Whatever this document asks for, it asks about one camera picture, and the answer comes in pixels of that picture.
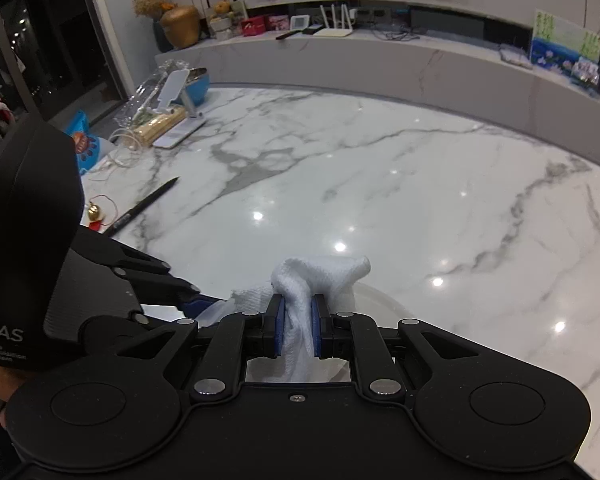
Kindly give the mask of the clear plastic bag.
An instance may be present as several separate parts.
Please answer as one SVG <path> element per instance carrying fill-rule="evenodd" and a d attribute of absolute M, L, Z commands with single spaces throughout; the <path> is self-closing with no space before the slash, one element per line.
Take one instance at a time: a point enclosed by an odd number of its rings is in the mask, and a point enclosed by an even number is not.
<path fill-rule="evenodd" d="M 158 95 L 170 73 L 177 70 L 188 70 L 189 62 L 183 60 L 166 60 L 143 81 L 132 96 L 118 110 L 114 121 L 121 128 L 132 129 L 140 122 L 140 116 L 158 107 Z"/>

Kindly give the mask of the black pen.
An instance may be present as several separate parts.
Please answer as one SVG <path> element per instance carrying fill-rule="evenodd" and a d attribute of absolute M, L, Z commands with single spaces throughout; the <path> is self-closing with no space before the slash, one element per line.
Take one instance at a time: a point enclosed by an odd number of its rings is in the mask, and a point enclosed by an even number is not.
<path fill-rule="evenodd" d="M 134 205 L 127 212 L 122 214 L 120 218 L 108 228 L 102 232 L 105 236 L 113 237 L 122 231 L 126 226 L 128 226 L 135 218 L 137 218 L 140 214 L 142 214 L 149 206 L 154 204 L 160 197 L 162 197 L 166 192 L 169 192 L 171 188 L 173 188 L 178 183 L 178 177 L 172 178 L 163 185 L 159 186 L 147 196 L 142 198 L 136 205 Z"/>

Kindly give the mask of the bundle of wooden skewers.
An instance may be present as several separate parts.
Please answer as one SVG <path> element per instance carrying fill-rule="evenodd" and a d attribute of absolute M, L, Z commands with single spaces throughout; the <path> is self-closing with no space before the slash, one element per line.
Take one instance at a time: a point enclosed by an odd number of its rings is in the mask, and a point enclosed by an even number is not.
<path fill-rule="evenodd" d="M 163 113 L 143 110 L 132 125 L 131 131 L 143 148 L 149 148 L 155 140 L 158 140 L 160 136 L 163 136 L 187 116 L 186 108 L 179 105 L 171 107 Z"/>

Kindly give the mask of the white phone stand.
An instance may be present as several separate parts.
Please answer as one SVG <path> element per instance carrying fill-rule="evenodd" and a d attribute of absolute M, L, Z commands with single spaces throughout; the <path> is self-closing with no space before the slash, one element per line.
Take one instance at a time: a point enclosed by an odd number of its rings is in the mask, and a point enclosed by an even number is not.
<path fill-rule="evenodd" d="M 185 70 L 174 70 L 166 77 L 166 81 L 158 95 L 157 112 L 166 112 L 174 101 L 180 100 L 188 111 L 189 117 L 202 116 L 185 90 L 188 74 L 189 69 L 186 68 Z"/>

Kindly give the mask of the blue bowl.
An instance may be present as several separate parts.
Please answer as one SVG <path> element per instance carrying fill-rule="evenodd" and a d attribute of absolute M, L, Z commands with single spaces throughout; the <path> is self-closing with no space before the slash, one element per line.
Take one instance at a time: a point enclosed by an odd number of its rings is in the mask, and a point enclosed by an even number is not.
<path fill-rule="evenodd" d="M 183 91 L 192 103 L 198 107 L 204 102 L 210 87 L 210 76 L 204 67 L 191 68 Z"/>

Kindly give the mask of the teddy bear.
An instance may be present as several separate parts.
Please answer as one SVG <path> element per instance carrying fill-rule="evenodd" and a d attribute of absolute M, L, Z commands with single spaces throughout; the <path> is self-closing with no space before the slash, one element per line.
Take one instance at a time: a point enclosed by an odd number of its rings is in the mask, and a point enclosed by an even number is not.
<path fill-rule="evenodd" d="M 233 18 L 234 12 L 228 0 L 215 3 L 212 17 L 209 20 L 209 26 L 215 39 L 227 40 L 234 36 Z"/>

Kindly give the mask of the white wifi router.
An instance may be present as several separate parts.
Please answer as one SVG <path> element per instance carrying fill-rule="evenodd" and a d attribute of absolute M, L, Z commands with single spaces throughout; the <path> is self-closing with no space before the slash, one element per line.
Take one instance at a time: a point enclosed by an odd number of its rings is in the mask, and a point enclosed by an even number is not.
<path fill-rule="evenodd" d="M 350 11 L 346 4 L 343 3 L 339 9 L 332 4 L 330 6 L 330 18 L 325 7 L 321 6 L 321 14 L 323 23 L 314 32 L 315 37 L 346 38 L 353 34 Z"/>

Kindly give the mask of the red box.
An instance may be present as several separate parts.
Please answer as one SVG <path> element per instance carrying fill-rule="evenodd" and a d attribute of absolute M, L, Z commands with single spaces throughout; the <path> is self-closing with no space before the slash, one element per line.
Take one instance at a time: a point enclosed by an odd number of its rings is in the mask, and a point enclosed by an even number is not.
<path fill-rule="evenodd" d="M 268 31 L 268 19 L 265 16 L 246 18 L 240 23 L 240 27 L 244 37 L 260 36 Z"/>

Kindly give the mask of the painted lotus picture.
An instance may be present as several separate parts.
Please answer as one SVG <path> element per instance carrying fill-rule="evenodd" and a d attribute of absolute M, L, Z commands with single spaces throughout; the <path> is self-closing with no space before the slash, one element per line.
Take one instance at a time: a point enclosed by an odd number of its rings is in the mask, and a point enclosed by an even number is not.
<path fill-rule="evenodd" d="M 600 60 L 600 34 L 557 15 L 536 10 L 530 44 L 532 64 L 569 77 L 582 58 Z"/>

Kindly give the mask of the red charm with gold bell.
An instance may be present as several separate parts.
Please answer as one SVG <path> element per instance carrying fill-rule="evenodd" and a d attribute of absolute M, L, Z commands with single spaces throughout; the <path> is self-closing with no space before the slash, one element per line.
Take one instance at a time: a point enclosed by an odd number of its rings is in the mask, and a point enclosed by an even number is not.
<path fill-rule="evenodd" d="M 102 232 L 119 218 L 119 208 L 108 195 L 97 194 L 86 201 L 85 214 L 87 227 L 92 231 Z"/>

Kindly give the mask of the gold vase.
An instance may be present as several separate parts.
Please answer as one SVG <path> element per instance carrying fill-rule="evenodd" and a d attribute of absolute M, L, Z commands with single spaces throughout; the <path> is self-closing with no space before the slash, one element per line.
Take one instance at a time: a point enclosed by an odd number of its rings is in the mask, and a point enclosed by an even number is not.
<path fill-rule="evenodd" d="M 185 49 L 198 44 L 200 16 L 194 6 L 176 6 L 166 11 L 160 25 L 174 49 Z"/>

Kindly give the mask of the clear plastic bowl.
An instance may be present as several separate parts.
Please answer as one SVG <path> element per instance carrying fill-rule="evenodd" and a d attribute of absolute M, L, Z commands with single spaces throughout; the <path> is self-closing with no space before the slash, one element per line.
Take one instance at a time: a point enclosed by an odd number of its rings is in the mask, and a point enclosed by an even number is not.
<path fill-rule="evenodd" d="M 410 318 L 411 312 L 392 297 L 379 289 L 361 282 L 353 283 L 349 288 L 336 287 L 333 295 L 332 286 L 315 289 L 324 292 L 330 313 L 359 313 L 370 316 L 379 327 L 396 328 L 402 318 Z"/>

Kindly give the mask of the white digital clock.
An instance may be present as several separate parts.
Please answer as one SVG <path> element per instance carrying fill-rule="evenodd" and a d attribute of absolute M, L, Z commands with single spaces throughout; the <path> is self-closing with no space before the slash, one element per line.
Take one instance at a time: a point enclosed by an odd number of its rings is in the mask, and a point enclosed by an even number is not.
<path fill-rule="evenodd" d="M 293 15 L 290 18 L 289 30 L 291 32 L 302 32 L 307 29 L 311 24 L 311 18 L 308 14 L 304 15 Z"/>

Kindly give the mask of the blue snack bag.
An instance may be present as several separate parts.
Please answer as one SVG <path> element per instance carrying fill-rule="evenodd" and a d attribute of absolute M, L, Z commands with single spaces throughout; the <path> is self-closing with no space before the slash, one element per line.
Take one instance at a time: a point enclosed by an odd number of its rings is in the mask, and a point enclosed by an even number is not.
<path fill-rule="evenodd" d="M 65 128 L 65 134 L 73 140 L 76 163 L 81 176 L 89 172 L 114 149 L 114 144 L 109 140 L 90 133 L 88 118 L 83 110 L 76 111 L 70 124 Z"/>

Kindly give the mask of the black remote control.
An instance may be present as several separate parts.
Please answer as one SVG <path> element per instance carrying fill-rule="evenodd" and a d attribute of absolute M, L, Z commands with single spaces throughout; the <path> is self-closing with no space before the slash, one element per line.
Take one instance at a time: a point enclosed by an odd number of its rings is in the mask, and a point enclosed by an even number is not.
<path fill-rule="evenodd" d="M 296 35 L 301 35 L 303 32 L 302 29 L 298 29 L 298 30 L 290 30 L 289 32 L 285 32 L 284 34 L 281 34 L 279 36 L 277 36 L 275 39 L 282 41 L 282 40 L 286 40 L 290 37 L 296 36 Z"/>

